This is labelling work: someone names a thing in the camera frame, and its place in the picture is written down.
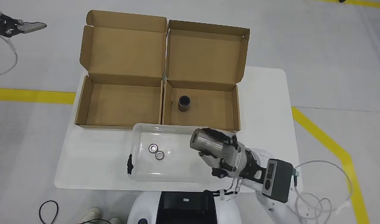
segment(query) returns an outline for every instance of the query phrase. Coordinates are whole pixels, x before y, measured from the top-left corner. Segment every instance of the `open cardboard box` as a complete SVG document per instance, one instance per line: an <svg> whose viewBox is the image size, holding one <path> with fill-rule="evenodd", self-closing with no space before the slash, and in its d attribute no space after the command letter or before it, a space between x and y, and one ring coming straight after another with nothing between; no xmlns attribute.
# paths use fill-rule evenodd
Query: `open cardboard box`
<svg viewBox="0 0 380 224"><path fill-rule="evenodd" d="M80 62L88 76L75 124L85 128L159 124L166 18L90 11L86 22Z"/></svg>
<svg viewBox="0 0 380 224"><path fill-rule="evenodd" d="M240 130L237 83L243 79L249 29L169 21L162 123ZM186 112L181 96L190 97Z"/></svg>

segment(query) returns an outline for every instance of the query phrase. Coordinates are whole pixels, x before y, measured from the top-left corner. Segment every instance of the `plastic container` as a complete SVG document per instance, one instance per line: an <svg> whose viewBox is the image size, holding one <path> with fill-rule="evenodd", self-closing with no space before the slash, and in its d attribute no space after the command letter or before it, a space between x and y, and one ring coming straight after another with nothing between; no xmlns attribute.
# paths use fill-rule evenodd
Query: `plastic container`
<svg viewBox="0 0 380 224"><path fill-rule="evenodd" d="M190 148L197 127L136 124L132 136L130 177L137 181L198 182L210 180L211 168ZM164 152L157 160L148 147L156 144Z"/></svg>

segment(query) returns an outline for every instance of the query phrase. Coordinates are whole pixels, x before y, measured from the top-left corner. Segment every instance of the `white table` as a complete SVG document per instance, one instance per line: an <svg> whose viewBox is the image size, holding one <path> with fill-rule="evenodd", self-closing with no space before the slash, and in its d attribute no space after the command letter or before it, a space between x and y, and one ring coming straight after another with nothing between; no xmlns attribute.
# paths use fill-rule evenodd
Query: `white table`
<svg viewBox="0 0 380 224"><path fill-rule="evenodd" d="M126 173L132 131L83 129L74 124L82 81L78 87L55 175L57 188L88 190L204 191L227 188L230 178L213 177L209 184L138 182ZM285 72L246 67L239 87L241 131L237 139L261 148L274 158L299 164ZM246 187L241 192L253 192Z"/></svg>

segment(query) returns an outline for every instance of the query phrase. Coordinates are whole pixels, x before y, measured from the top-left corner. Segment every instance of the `floor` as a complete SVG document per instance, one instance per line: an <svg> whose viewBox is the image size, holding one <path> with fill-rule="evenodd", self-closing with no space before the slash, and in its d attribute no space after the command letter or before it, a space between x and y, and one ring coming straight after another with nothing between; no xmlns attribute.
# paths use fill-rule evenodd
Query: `floor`
<svg viewBox="0 0 380 224"><path fill-rule="evenodd" d="M351 154L369 219L380 222L380 11L311 0L0 0L0 9L48 28L12 39L18 65L0 87L75 92L85 15L90 9L162 15L170 19L249 27L248 66L286 72L292 106ZM13 55L0 41L0 67ZM97 206L104 217L124 221L139 192L60 190L53 179L71 105L0 102L0 222L40 223L37 212L56 200L56 223L75 223ZM297 122L302 162L338 159ZM304 177L306 189L328 191L333 202L347 192L334 171ZM252 210L253 195L237 198L244 223L271 223ZM53 218L53 208L43 215ZM352 207L329 223L356 223Z"/></svg>

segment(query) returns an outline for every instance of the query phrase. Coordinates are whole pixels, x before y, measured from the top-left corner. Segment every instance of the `white sneaker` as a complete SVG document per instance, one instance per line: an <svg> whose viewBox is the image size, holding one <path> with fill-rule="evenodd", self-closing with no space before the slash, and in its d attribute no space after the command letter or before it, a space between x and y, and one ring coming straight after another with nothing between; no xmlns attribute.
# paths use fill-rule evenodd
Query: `white sneaker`
<svg viewBox="0 0 380 224"><path fill-rule="evenodd" d="M121 223L121 220L118 219L117 217L112 218L109 222L110 222L111 224L122 224L122 223Z"/></svg>
<svg viewBox="0 0 380 224"><path fill-rule="evenodd" d="M88 222L89 220L100 218L100 210L96 207L93 207L88 211L84 217L79 221L79 223Z"/></svg>

